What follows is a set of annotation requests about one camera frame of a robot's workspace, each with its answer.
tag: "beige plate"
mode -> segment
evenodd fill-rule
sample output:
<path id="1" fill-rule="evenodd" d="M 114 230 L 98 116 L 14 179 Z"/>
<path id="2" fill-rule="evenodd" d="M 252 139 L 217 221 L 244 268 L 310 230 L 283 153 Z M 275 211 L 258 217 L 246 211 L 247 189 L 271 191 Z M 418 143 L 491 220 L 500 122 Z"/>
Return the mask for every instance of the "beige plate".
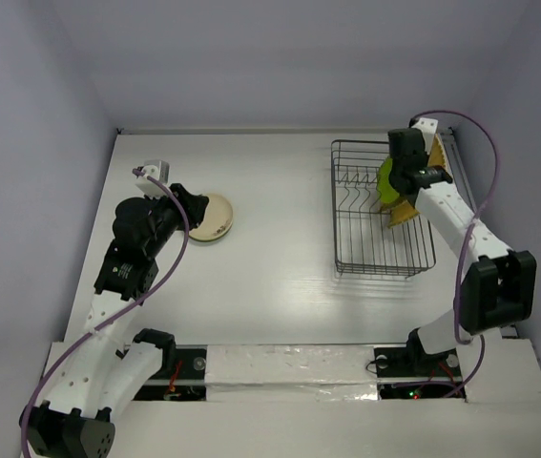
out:
<path id="1" fill-rule="evenodd" d="M 190 237 L 198 241 L 213 241 L 225 236 L 232 227 L 234 211 L 232 205 L 224 196 L 204 194 L 209 198 L 209 204 L 204 212 L 202 224 L 190 231 Z"/>

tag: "metal wire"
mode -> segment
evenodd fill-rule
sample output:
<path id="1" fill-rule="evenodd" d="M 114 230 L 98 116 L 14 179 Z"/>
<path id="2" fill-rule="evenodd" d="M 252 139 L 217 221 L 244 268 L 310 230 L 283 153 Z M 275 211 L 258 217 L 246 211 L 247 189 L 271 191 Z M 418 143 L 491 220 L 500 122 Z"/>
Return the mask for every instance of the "metal wire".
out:
<path id="1" fill-rule="evenodd" d="M 390 212 L 376 191 L 386 141 L 332 143 L 332 207 L 336 269 L 344 274 L 411 277 L 435 265 L 431 225 L 422 216 L 388 228 Z"/>

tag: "white table surface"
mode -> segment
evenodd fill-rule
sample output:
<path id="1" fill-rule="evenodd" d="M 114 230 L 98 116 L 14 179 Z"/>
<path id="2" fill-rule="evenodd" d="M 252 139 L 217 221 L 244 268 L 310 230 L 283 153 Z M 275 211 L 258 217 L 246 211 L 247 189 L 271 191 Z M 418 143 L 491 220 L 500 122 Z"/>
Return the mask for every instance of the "white table surface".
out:
<path id="1" fill-rule="evenodd" d="M 213 244 L 191 242 L 169 282 L 135 318 L 178 344 L 403 342 L 452 301 L 456 259 L 434 232 L 437 264 L 408 281 L 361 281 L 334 267 L 330 145 L 385 135 L 120 135 L 73 304 L 66 339 L 81 332 L 93 284 L 113 238 L 114 209 L 140 193 L 133 167 L 171 164 L 170 181 L 225 195 L 234 226 Z M 182 235 L 157 257 L 173 262 Z"/>
<path id="2" fill-rule="evenodd" d="M 227 196 L 235 223 L 217 243 L 190 244 L 174 277 L 136 317 L 133 334 L 153 327 L 174 333 L 179 344 L 401 343 L 434 320 L 450 308 L 456 268 L 437 233 L 436 266 L 409 281 L 335 274 L 330 144 L 343 136 L 383 137 L 119 136 L 65 340 L 80 334 L 114 209 L 137 195 L 131 169 L 148 158 L 168 160 L 171 182 L 190 192 Z M 160 275 L 180 237 L 158 256 Z M 476 345 L 458 349 L 465 374 Z M 50 361 L 64 346 L 54 346 Z M 219 399 L 130 403 L 115 423 L 111 458 L 541 457 L 541 372 L 528 341 L 498 333 L 489 335 L 467 403 Z"/>

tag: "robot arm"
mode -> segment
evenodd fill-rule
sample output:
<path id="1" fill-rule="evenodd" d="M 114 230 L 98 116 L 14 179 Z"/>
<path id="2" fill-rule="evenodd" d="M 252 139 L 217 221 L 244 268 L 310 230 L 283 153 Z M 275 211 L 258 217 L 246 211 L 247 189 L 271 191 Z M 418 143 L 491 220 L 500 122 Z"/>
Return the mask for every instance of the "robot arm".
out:
<path id="1" fill-rule="evenodd" d="M 450 175 L 441 167 L 427 167 L 436 127 L 436 120 L 421 118 L 408 129 L 389 132 L 393 162 L 389 182 L 431 222 L 457 258 L 468 238 L 458 322 L 461 339 L 467 339 L 531 315 L 536 262 L 528 251 L 513 251 L 482 221 L 474 221 L 469 228 L 474 213 Z M 434 360 L 455 347 L 454 314 L 451 309 L 410 333 L 407 345 L 415 364 Z"/>
<path id="2" fill-rule="evenodd" d="M 140 172 L 161 184 L 168 164 L 146 162 Z M 82 334 L 93 335 L 66 361 L 56 385 L 33 408 L 28 424 L 35 453 L 52 458 L 104 458 L 111 450 L 112 421 L 159 370 L 175 365 L 173 335 L 143 329 L 125 351 L 125 332 L 138 307 L 95 329 L 147 293 L 158 272 L 156 255 L 177 229 L 182 216 L 173 201 L 145 177 L 136 179 L 145 198 L 128 198 L 115 209 L 111 242 L 94 284 L 94 298 Z M 208 198 L 192 196 L 180 184 L 170 187 L 190 227 L 204 218 Z"/>

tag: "screw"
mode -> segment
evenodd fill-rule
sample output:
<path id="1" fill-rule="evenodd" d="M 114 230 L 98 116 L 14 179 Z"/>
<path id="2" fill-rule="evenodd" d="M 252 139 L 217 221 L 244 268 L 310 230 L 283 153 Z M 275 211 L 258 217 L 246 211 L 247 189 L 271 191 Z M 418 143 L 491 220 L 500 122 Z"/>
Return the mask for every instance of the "screw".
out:
<path id="1" fill-rule="evenodd" d="M 446 358 L 446 364 L 448 364 L 448 367 L 455 368 L 459 366 L 459 358 L 457 355 L 450 354 Z"/>
<path id="2" fill-rule="evenodd" d="M 206 360 L 200 356 L 194 359 L 194 369 L 204 370 L 206 368 Z"/>
<path id="3" fill-rule="evenodd" d="M 378 367 L 379 369 L 388 368 L 388 361 L 386 355 L 379 355 L 376 358 L 376 367 Z"/>

